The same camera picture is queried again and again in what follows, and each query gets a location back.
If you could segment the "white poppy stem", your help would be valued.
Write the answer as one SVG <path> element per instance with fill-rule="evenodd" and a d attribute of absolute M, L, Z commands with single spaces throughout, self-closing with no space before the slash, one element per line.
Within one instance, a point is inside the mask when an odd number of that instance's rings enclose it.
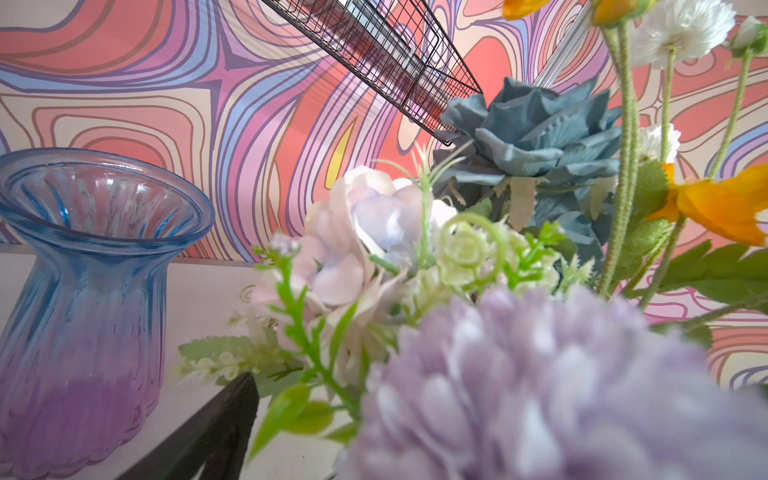
<path fill-rule="evenodd" d="M 650 65 L 665 72 L 660 133 L 661 158 L 673 160 L 670 104 L 676 65 L 698 60 L 726 44 L 731 56 L 741 62 L 736 96 L 708 177 L 720 174 L 731 145 L 743 104 L 751 62 L 767 52 L 767 24 L 754 16 L 736 23 L 736 11 L 726 1 L 659 1 L 633 31 L 633 65 Z"/>

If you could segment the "purple blue glass vase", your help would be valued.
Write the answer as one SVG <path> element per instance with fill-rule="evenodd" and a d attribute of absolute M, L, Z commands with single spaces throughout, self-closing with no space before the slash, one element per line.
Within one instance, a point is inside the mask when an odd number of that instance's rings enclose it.
<path fill-rule="evenodd" d="M 1 216 L 36 254 L 1 337 L 1 473 L 67 477 L 156 407 L 167 268 L 214 208 L 163 168 L 42 148 L 2 157 Z"/>

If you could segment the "orange poppy stem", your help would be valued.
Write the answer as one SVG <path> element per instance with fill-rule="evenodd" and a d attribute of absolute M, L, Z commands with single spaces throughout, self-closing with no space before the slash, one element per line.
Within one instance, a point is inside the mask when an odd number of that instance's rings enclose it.
<path fill-rule="evenodd" d="M 639 168 L 640 127 L 637 97 L 632 74 L 634 48 L 631 46 L 633 31 L 659 1 L 595 1 L 592 4 L 592 24 L 606 38 L 615 43 L 613 60 L 621 78 L 624 106 L 623 137 L 629 149 L 622 155 L 622 190 L 618 201 L 618 218 L 614 236 L 609 245 L 609 258 L 603 279 L 612 278 L 614 265 L 620 253 L 620 241 L 628 230 L 629 200 L 626 189 L 637 183 Z M 690 221 L 707 230 L 744 246 L 763 247 L 766 233 L 760 228 L 758 216 L 767 209 L 767 168 L 764 165 L 750 167 L 739 175 L 727 179 L 696 180 L 678 184 L 671 181 L 663 206 L 656 209 L 650 220 L 663 219 L 672 225 L 664 244 L 665 250 L 655 270 L 651 283 L 645 289 L 640 305 L 647 306 L 661 291 L 664 280 L 670 278 L 672 255 L 680 234 Z"/>

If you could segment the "blue rose bunch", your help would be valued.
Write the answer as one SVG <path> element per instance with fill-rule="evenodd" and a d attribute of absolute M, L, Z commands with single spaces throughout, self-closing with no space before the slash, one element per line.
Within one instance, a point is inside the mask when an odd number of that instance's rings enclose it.
<path fill-rule="evenodd" d="M 505 79 L 492 100 L 452 100 L 442 114 L 459 162 L 433 192 L 465 210 L 487 200 L 518 232 L 557 223 L 572 252 L 604 263 L 620 168 L 620 108 L 590 79 L 564 93 Z"/>

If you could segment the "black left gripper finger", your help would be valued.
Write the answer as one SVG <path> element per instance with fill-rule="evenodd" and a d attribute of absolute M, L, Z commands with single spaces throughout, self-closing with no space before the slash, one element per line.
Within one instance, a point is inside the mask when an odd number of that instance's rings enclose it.
<path fill-rule="evenodd" d="M 239 478 L 259 401 L 254 376 L 239 375 L 121 478 Z"/>

